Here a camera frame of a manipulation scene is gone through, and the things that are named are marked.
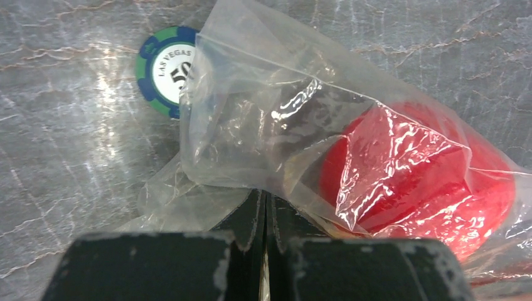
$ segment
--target clear plastic bag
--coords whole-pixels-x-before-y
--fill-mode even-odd
[[[530,174],[451,109],[280,12],[217,2],[181,116],[196,182],[265,189],[331,236],[439,239],[478,285],[530,280]]]
[[[137,201],[141,216],[116,231],[207,231],[239,207],[249,193],[249,189],[190,181],[177,154],[142,188]]]

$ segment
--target white chip center label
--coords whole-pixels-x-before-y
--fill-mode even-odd
[[[163,49],[153,62],[152,76],[159,93],[179,105],[179,94],[194,58],[194,46],[174,44]]]

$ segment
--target marbled gray surface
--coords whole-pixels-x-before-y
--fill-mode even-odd
[[[532,167],[532,3],[264,1],[455,109]],[[154,31],[197,28],[214,0],[0,0],[0,300],[38,300],[78,235],[137,215],[178,124],[143,101]]]

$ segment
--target red ball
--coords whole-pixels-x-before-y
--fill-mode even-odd
[[[326,154],[319,185],[351,228],[436,238],[463,260],[508,215],[516,193],[509,170],[447,107],[397,103],[375,106],[346,128]]]

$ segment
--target casino chip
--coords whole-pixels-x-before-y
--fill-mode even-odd
[[[179,93],[194,58],[197,31],[170,27],[158,31],[137,55],[136,77],[142,95],[157,111],[179,118]]]

